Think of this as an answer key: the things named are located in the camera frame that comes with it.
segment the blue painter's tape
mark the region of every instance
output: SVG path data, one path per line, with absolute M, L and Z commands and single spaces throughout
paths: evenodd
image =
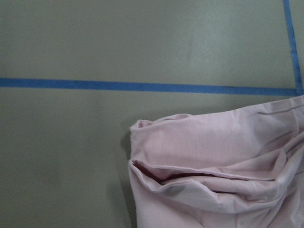
M 296 93 L 298 96 L 300 96 L 300 95 L 304 94 L 304 91 L 303 91 L 303 85 L 302 85 L 299 58 L 298 58 L 298 53 L 296 51 L 295 32 L 294 32 L 293 20 L 291 17 L 289 0 L 283 0 L 283 5 L 284 5 L 284 11 L 285 11 L 285 20 L 286 20 L 286 26 L 287 26 L 288 39 L 289 39 L 289 46 L 291 49 L 291 59 L 292 59 L 293 68 L 294 68 Z
M 53 79 L 0 78 L 0 87 L 94 89 L 121 91 L 150 91 L 206 94 L 277 95 L 296 96 L 296 89 L 239 87 L 219 85 L 184 85 L 162 83 L 104 82 Z

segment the blue line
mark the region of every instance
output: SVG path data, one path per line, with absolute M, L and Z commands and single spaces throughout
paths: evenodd
M 56 88 L 56 89 L 94 89 L 94 90 L 122 90 L 122 91 L 150 91 L 150 92 L 178 92 L 178 93 L 206 93 L 206 94 L 240 94 L 240 95 L 277 95 L 296 96 L 295 89 L 238 87 L 218 85 L 184 85 L 162 83 L 134 83 L 134 82 L 104 82 L 53 79 L 23 79 L 0 78 L 0 87 L 26 88 Z
M 286 20 L 286 25 L 287 25 L 289 46 L 290 46 L 290 50 L 291 50 L 291 59 L 292 59 L 293 68 L 294 68 L 296 93 L 297 93 L 297 96 L 300 96 L 300 95 L 303 95 L 304 92 L 303 92 L 299 58 L 298 58 L 298 53 L 296 51 L 295 32 L 294 32 L 293 20 L 292 20 L 291 11 L 290 11 L 289 0 L 283 0 L 283 5 L 284 5 L 284 11 L 285 11 L 285 20 Z

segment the gray floor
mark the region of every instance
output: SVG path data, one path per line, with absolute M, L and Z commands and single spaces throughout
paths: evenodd
M 295 88 L 280 0 L 3 0 L 0 15 L 0 77 Z M 136 120 L 285 98 L 0 88 L 0 227 L 134 228 Z

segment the pink cloth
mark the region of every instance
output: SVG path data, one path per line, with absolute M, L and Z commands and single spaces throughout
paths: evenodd
M 304 95 L 130 129 L 138 228 L 304 227 Z

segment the blue tape strip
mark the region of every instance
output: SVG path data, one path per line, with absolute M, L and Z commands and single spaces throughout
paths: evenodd
M 161 83 L 103 82 L 103 81 L 22 79 L 22 78 L 0 78 L 0 87 L 95 89 L 95 90 L 240 94 L 240 95 L 277 95 L 277 96 L 297 95 L 295 89 L 289 89 L 289 88 L 260 88 L 260 87 L 217 86 L 217 85 L 213 85 L 213 86 L 212 85 L 183 85 L 183 84 L 161 84 Z
M 300 96 L 300 95 L 303 95 L 304 92 L 303 92 L 299 58 L 298 58 L 298 53 L 296 51 L 295 32 L 294 32 L 293 20 L 291 17 L 289 0 L 283 0 L 283 5 L 284 5 L 284 11 L 285 11 L 285 20 L 286 20 L 286 25 L 287 25 L 289 46 L 291 49 L 291 59 L 292 59 L 293 68 L 294 68 L 296 93 L 297 93 L 297 96 Z

